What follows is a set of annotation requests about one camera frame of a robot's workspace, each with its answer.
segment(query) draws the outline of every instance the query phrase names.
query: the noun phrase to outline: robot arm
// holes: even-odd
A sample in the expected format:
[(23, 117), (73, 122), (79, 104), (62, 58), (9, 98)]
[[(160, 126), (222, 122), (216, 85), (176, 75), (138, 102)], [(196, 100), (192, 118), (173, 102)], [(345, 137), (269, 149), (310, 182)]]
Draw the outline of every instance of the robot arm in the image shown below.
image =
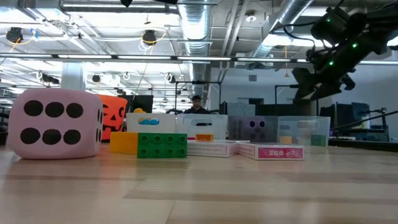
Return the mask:
[(305, 68), (293, 69), (299, 89), (296, 99), (313, 93), (311, 100), (341, 93), (341, 84), (352, 90), (355, 83), (347, 73), (355, 72), (355, 66), (371, 52), (380, 55), (387, 52), (387, 43), (398, 30), (398, 2), (367, 14), (349, 16), (339, 7), (328, 8), (317, 20), (311, 33), (314, 38), (327, 41), (334, 47), (307, 52), (307, 60), (315, 73)]

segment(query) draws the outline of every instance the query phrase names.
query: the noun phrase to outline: orange pumpkin box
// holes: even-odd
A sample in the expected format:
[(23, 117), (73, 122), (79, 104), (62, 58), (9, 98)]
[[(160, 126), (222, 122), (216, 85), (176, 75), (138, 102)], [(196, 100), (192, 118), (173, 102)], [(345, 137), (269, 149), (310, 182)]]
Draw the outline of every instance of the orange pumpkin box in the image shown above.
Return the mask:
[(116, 96), (98, 95), (104, 106), (102, 140), (110, 140), (111, 132), (122, 131), (127, 100)]

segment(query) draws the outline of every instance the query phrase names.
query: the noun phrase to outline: person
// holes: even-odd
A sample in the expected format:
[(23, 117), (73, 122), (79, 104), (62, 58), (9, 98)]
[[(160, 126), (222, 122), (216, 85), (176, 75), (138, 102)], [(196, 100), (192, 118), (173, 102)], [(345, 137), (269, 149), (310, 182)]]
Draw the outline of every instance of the person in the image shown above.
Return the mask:
[(200, 96), (192, 97), (192, 107), (189, 110), (186, 110), (184, 113), (191, 113), (191, 114), (208, 114), (209, 112), (201, 107), (201, 98)]

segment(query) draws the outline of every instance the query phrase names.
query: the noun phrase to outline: pink dice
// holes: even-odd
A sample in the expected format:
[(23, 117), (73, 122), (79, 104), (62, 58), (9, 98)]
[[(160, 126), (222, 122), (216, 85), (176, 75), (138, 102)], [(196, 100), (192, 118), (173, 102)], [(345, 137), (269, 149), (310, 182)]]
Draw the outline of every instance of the pink dice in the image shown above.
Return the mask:
[(15, 100), (8, 148), (24, 159), (95, 156), (101, 144), (103, 105), (81, 90), (29, 89)]

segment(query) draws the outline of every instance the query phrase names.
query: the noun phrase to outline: small yellow toy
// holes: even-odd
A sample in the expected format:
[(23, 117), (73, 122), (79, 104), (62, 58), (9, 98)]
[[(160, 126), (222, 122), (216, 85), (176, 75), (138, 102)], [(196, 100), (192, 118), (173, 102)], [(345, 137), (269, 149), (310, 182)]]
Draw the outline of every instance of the small yellow toy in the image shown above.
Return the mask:
[(138, 133), (111, 132), (109, 151), (113, 153), (137, 154)]
[(133, 113), (146, 113), (146, 112), (141, 108), (137, 108), (133, 111)]

